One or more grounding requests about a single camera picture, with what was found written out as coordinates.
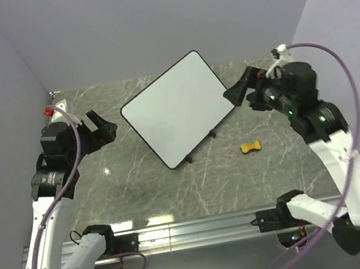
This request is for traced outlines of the yellow bone-shaped eraser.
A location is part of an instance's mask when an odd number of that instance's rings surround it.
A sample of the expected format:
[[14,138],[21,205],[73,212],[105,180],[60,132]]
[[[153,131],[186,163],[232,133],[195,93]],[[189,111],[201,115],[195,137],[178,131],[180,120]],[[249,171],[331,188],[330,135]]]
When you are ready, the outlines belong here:
[[240,146],[241,152],[244,154],[251,153],[252,151],[259,151],[262,148],[260,142],[255,140],[254,142],[242,144]]

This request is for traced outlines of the white whiteboard black frame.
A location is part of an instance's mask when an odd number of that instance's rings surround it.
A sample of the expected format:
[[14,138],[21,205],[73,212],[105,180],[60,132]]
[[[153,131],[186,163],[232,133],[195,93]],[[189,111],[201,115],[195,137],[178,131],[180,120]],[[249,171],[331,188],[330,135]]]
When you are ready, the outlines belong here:
[[192,50],[125,103],[120,113],[174,170],[234,109],[224,91],[224,83]]

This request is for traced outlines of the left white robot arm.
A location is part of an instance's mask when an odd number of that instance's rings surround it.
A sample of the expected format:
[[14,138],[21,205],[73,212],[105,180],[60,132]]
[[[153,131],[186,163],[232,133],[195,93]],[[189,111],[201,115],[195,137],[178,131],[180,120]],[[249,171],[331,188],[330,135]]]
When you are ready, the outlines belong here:
[[24,269],[93,269],[99,258],[120,260],[138,252],[136,234],[118,238],[110,225],[89,225],[71,257],[61,261],[67,215],[80,176],[78,164],[116,138],[115,123],[94,111],[86,115],[96,130],[73,117],[54,118],[42,130],[42,152],[31,179],[33,226]]

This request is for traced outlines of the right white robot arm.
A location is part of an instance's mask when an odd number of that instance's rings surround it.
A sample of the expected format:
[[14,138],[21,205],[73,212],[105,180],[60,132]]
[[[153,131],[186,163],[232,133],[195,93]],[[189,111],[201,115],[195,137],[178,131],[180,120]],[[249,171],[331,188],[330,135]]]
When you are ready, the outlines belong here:
[[288,117],[290,126],[318,156],[345,199],[339,208],[298,189],[277,198],[277,217],[282,225],[298,221],[331,232],[347,254],[360,252],[360,154],[353,135],[336,105],[319,99],[316,72],[308,63],[275,67],[274,77],[256,67],[243,75],[223,96],[234,106],[243,100],[255,111],[275,110]]

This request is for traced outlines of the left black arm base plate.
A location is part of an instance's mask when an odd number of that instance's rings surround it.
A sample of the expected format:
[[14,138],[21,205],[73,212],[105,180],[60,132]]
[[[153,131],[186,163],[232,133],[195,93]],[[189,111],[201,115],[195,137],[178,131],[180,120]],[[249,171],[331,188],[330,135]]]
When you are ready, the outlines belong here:
[[120,253],[132,253],[139,250],[139,239],[136,232],[113,236],[106,243],[106,254],[116,255]]

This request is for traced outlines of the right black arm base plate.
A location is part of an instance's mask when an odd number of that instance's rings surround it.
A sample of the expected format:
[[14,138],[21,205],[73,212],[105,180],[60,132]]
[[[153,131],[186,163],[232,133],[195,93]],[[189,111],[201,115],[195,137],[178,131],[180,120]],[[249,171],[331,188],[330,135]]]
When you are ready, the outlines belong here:
[[287,210],[284,211],[276,208],[256,211],[255,219],[250,222],[250,225],[259,228],[260,233],[284,230],[303,224],[308,223],[304,220],[294,219]]

